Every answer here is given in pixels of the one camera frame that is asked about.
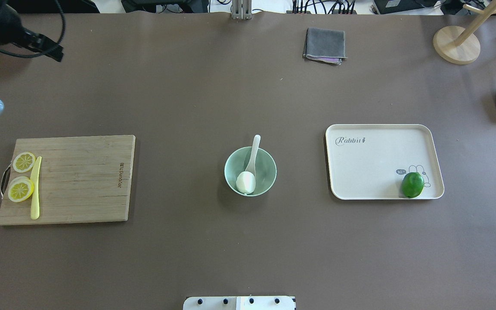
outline white spoon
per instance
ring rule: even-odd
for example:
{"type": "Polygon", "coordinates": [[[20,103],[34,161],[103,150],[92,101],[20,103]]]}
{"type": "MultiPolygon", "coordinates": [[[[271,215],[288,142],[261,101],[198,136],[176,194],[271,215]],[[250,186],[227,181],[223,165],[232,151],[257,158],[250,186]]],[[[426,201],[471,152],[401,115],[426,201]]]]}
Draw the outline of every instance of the white spoon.
{"type": "Polygon", "coordinates": [[[260,139],[260,135],[254,136],[250,161],[248,161],[246,170],[241,172],[238,178],[236,178],[236,188],[243,194],[252,194],[256,189],[256,155],[257,149],[260,147],[260,139]]]}

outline cutting board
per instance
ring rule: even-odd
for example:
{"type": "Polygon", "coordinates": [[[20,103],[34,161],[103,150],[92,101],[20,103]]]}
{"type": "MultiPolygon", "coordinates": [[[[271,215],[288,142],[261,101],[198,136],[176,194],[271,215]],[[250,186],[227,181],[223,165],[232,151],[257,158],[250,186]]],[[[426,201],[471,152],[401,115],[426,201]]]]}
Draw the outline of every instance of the cutting board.
{"type": "MultiPolygon", "coordinates": [[[[43,157],[39,174],[40,216],[30,219],[31,198],[2,198],[0,225],[114,222],[127,220],[135,136],[17,139],[19,153],[43,157]]],[[[10,169],[9,180],[30,172],[10,169]]]]}

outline bowl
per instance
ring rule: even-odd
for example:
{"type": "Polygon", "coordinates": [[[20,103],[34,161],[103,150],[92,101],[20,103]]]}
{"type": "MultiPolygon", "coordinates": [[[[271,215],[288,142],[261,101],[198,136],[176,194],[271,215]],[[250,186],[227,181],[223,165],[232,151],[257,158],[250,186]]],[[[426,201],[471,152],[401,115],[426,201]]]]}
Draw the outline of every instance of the bowl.
{"type": "Polygon", "coordinates": [[[252,194],[243,194],[236,188],[236,178],[246,170],[250,161],[251,146],[234,151],[225,162],[225,179],[229,187],[239,195],[254,197],[267,192],[277,179],[277,165],[273,157],[263,149],[257,149],[256,155],[256,189],[252,194]]]}

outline gray cloth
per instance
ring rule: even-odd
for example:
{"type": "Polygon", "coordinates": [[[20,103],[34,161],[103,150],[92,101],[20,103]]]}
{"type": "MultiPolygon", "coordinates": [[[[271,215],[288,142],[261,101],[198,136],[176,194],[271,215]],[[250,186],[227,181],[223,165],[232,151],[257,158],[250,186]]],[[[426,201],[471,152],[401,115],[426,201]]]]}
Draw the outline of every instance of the gray cloth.
{"type": "Polygon", "coordinates": [[[340,65],[346,59],[346,33],[339,30],[307,28],[304,57],[340,65]]]}

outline wooden round base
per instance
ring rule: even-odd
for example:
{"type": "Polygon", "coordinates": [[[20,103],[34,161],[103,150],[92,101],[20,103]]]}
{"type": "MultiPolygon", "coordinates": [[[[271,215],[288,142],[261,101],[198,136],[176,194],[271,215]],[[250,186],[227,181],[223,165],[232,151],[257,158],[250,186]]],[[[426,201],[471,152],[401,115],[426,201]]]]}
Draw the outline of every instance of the wooden round base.
{"type": "Polygon", "coordinates": [[[474,34],[461,45],[456,46],[453,43],[463,31],[463,27],[447,26],[439,29],[433,40],[435,51],[446,61],[457,65],[468,65],[480,55],[480,42],[474,34]]]}

